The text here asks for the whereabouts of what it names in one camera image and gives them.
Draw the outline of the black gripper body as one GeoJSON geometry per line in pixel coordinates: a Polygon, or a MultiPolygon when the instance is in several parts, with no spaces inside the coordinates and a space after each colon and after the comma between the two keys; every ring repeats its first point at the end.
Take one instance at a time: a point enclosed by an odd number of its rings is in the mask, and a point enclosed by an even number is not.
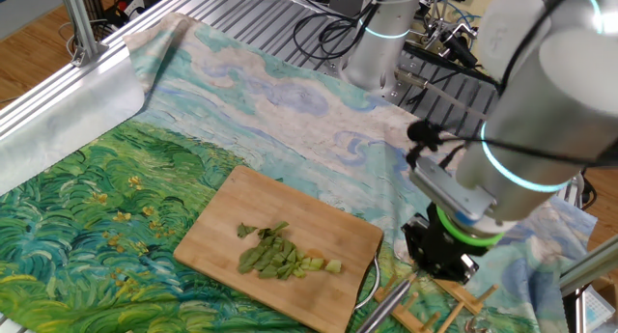
{"type": "Polygon", "coordinates": [[[469,245],[453,236],[441,222],[435,203],[427,207],[428,231],[423,248],[427,258],[427,271],[435,278],[448,280],[447,267],[462,254],[469,252],[469,245]]]}

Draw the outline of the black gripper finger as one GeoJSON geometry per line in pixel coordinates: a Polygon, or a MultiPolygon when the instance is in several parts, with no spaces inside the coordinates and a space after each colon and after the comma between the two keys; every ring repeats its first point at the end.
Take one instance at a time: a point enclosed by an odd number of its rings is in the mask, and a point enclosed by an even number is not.
{"type": "Polygon", "coordinates": [[[479,265],[467,254],[460,255],[448,264],[448,279],[460,284],[466,284],[478,271],[479,265]]]}
{"type": "Polygon", "coordinates": [[[422,270],[427,269],[427,258],[423,248],[425,233],[428,231],[428,221],[421,214],[414,214],[401,227],[405,235],[409,257],[422,270]]]}

